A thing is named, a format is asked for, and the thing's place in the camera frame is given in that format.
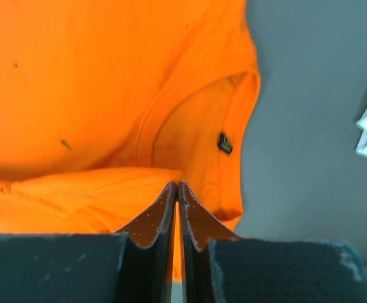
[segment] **clothing label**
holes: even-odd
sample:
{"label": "clothing label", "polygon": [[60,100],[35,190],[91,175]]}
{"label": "clothing label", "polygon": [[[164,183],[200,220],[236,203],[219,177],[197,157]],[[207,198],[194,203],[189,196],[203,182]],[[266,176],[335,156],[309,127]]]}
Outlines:
{"label": "clothing label", "polygon": [[217,143],[217,146],[227,155],[229,155],[232,152],[232,145],[229,142],[226,134],[224,133],[220,133],[219,142]]}

